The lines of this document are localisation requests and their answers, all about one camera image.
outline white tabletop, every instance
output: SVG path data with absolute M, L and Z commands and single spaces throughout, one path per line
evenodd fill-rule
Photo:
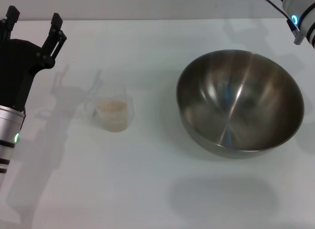
M 42 45 L 49 27 L 19 22 L 12 38 Z M 315 228 L 315 51 L 293 44 L 285 20 L 68 21 L 63 31 L 56 66 L 29 95 L 0 191 L 1 229 Z M 303 92 L 303 125 L 268 154 L 217 157 L 181 124 L 180 73 L 223 49 L 274 60 Z M 83 102 L 100 80 L 132 98 L 123 132 L 86 118 Z

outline white wall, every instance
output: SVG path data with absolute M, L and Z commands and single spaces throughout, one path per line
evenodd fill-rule
M 24 20 L 50 19 L 54 12 L 63 19 L 281 17 L 263 0 L 0 0 L 0 18 L 9 5 L 16 6 Z

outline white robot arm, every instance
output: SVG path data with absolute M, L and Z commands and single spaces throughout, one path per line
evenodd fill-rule
M 266 1 L 287 18 L 296 45 L 300 45 L 306 37 L 315 48 L 315 0 L 281 0 L 284 12 L 270 0 Z

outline stainless steel bowl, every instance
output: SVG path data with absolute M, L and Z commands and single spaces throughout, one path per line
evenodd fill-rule
M 288 141 L 304 116 L 301 91 L 275 62 L 247 51 L 216 51 L 181 74 L 177 104 L 189 134 L 218 155 L 259 155 Z

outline bowl rim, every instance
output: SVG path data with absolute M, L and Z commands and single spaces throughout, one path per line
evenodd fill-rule
M 274 149 L 274 148 L 277 148 L 279 147 L 280 145 L 283 145 L 284 143 L 288 142 L 290 139 L 292 139 L 292 137 L 298 132 L 298 130 L 300 129 L 302 123 L 303 123 L 303 120 L 304 120 L 304 115 L 305 115 L 305 104 L 304 104 L 304 98 L 303 98 L 303 94 L 301 92 L 301 89 L 299 87 L 299 85 L 297 84 L 297 82 L 295 81 L 295 79 L 279 64 L 277 64 L 276 62 L 274 62 L 273 60 L 265 57 L 265 56 L 262 56 L 260 54 L 257 54 L 257 53 L 254 53 L 254 52 L 250 52 L 250 51 L 244 51 L 244 50 L 234 50 L 234 49 L 230 49 L 230 50 L 218 50 L 218 51 L 212 51 L 212 52 L 209 52 L 209 53 L 206 53 L 202 56 L 199 56 L 197 58 L 195 58 L 192 62 L 190 62 L 186 67 L 185 69 L 181 72 L 179 78 L 178 78 L 178 81 L 177 81 L 177 84 L 176 84 L 176 103 L 177 103 L 177 106 L 178 106 L 178 109 L 179 109 L 179 112 L 180 112 L 180 115 L 182 116 L 182 118 L 185 118 L 183 116 L 183 110 L 181 109 L 180 105 L 179 105 L 179 102 L 178 102 L 178 86 L 179 86 L 179 82 L 183 76 L 183 74 L 185 73 L 185 71 L 187 70 L 188 67 L 190 67 L 196 60 L 198 59 L 201 59 L 202 57 L 206 57 L 208 55 L 211 55 L 211 54 L 214 54 L 214 53 L 218 53 L 218 52 L 241 52 L 241 53 L 245 53 L 245 54 L 252 54 L 252 55 L 255 55 L 255 56 L 258 56 L 258 57 L 261 57 L 263 59 L 266 59 L 272 63 L 274 63 L 276 66 L 278 66 L 279 68 L 281 68 L 284 72 L 287 73 L 287 75 L 289 75 L 289 77 L 293 80 L 294 84 L 296 85 L 298 91 L 299 91 L 299 94 L 302 98 L 302 117 L 301 117 L 301 120 L 300 120 L 300 123 L 298 124 L 296 130 L 286 139 L 284 140 L 283 142 L 275 145 L 275 146 L 272 146 L 272 147 L 268 147 L 268 148 L 264 148 L 264 149 L 253 149 L 253 150 L 248 150 L 248 149 L 239 149 L 239 148 L 235 148 L 235 147 L 227 147 L 227 146 L 224 146 L 224 145 L 220 145 L 218 143 L 215 143 L 213 142 L 212 140 L 208 139 L 207 137 L 205 137 L 204 135 L 202 135 L 201 133 L 199 133 L 195 128 L 193 128 L 191 126 L 191 124 L 189 122 L 188 125 L 192 128 L 193 131 L 195 131 L 197 134 L 199 134 L 201 137 L 205 138 L 207 141 L 213 143 L 214 145 L 216 146 L 220 146 L 222 148 L 225 148 L 225 149 L 231 149 L 231 150 L 237 150 L 237 151 L 244 151 L 244 152 L 257 152 L 257 151 L 268 151 L 270 149 Z

